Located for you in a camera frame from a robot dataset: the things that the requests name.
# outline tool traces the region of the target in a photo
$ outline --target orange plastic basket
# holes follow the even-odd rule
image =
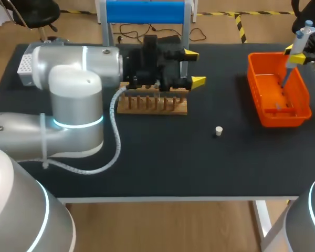
[[[281,87],[287,58],[281,52],[248,55],[247,79],[265,127],[297,127],[311,117],[309,93],[298,68]]]

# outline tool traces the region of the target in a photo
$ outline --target wooden rack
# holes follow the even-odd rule
[[[122,82],[120,87],[124,87],[127,84]],[[186,115],[187,93],[188,90],[184,88],[171,89],[169,92],[160,92],[154,87],[129,89],[119,97],[117,113]],[[166,96],[167,94],[175,96],[169,98]]]

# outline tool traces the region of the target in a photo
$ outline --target wooden floor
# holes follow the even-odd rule
[[[57,2],[62,9],[96,11],[93,0]],[[307,2],[301,0],[300,6]],[[198,6],[199,12],[255,10],[291,11],[290,1],[199,0]],[[241,18],[249,43],[291,43],[293,20],[292,15],[245,15]],[[55,26],[58,34],[48,29],[48,35],[57,35],[76,43],[102,43],[95,16],[63,14]],[[232,17],[199,16],[192,26],[201,28],[206,34],[207,39],[201,43],[241,43]],[[146,26],[127,26],[126,31],[130,30],[140,33],[146,30]],[[119,31],[119,26],[115,26],[114,31]],[[171,34],[168,31],[158,33],[160,37]],[[197,32],[192,34],[193,39],[200,37]],[[30,31],[10,23],[0,27],[0,78],[15,46],[37,39],[36,30]],[[128,38],[123,42],[136,43]],[[268,202],[272,222],[278,218],[285,204],[283,201]],[[260,251],[248,202],[75,204],[69,208],[77,228],[75,252]]]

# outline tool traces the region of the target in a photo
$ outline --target blue padded bar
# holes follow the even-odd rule
[[[108,23],[183,24],[184,2],[107,1]]]

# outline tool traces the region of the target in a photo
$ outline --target black chair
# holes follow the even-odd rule
[[[38,28],[42,41],[48,39],[45,26],[49,25],[53,31],[57,31],[52,23],[59,18],[60,9],[53,0],[0,0],[0,4],[13,23],[29,29]]]
[[[294,33],[305,26],[306,20],[312,20],[315,27],[315,0],[311,0],[302,11],[299,10],[299,2],[300,0],[292,0],[293,11],[297,17],[292,26]]]

